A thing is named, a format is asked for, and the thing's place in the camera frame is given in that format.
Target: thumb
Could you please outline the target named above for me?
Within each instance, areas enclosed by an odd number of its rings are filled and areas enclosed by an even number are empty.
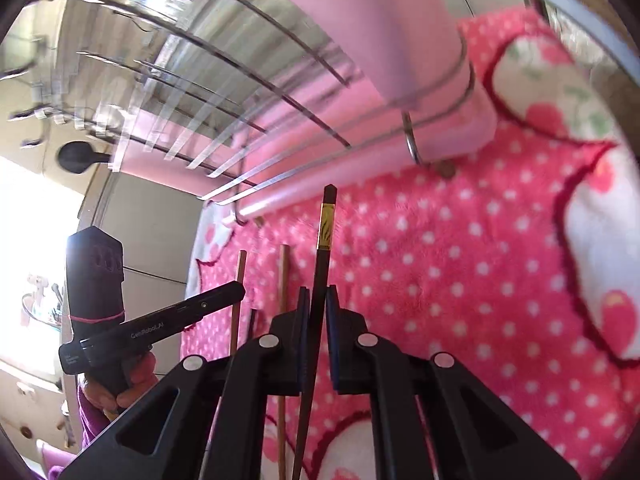
[[[78,384],[86,400],[99,410],[114,412],[118,409],[116,399],[100,383],[86,374],[78,375]]]

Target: window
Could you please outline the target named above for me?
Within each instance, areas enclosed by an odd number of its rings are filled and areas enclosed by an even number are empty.
[[[30,274],[44,276],[42,309],[57,304],[51,285],[63,289],[81,203],[80,193],[0,157],[0,360],[49,381],[60,369],[60,331],[33,319],[25,326],[22,297],[35,290]]]

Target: black ladle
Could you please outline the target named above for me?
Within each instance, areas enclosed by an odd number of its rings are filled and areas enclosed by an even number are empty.
[[[94,147],[85,140],[74,140],[58,150],[58,164],[69,173],[84,173],[92,164],[104,164],[109,161],[108,153],[96,153]]]

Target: silver rivet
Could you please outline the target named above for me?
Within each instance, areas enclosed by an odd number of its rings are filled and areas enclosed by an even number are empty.
[[[358,336],[360,346],[375,346],[378,344],[378,336],[375,334],[360,334]]]
[[[436,366],[439,368],[451,368],[456,364],[456,360],[453,358],[453,355],[447,354],[446,352],[436,354],[436,357],[433,358],[433,362],[436,363]]]
[[[182,367],[190,372],[199,370],[204,364],[204,359],[199,355],[190,355],[182,361]]]
[[[279,342],[280,340],[278,339],[278,337],[274,336],[273,334],[265,334],[260,338],[259,341],[262,348],[273,348],[274,346],[277,346]]]

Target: finger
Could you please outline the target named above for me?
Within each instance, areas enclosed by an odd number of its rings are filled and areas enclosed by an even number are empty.
[[[78,375],[78,383],[80,388],[88,400],[93,406],[99,410],[114,411],[117,409],[115,398],[109,393],[109,391],[97,381],[93,380],[86,374]]]
[[[139,384],[146,381],[154,374],[156,369],[156,356],[151,352],[147,352],[142,359],[136,364],[131,372],[129,378],[133,384]]]
[[[155,375],[146,378],[145,381],[136,384],[133,388],[130,388],[126,392],[122,392],[117,398],[118,405],[123,408],[128,408],[136,400],[142,397],[149,389],[156,385],[158,378]]]

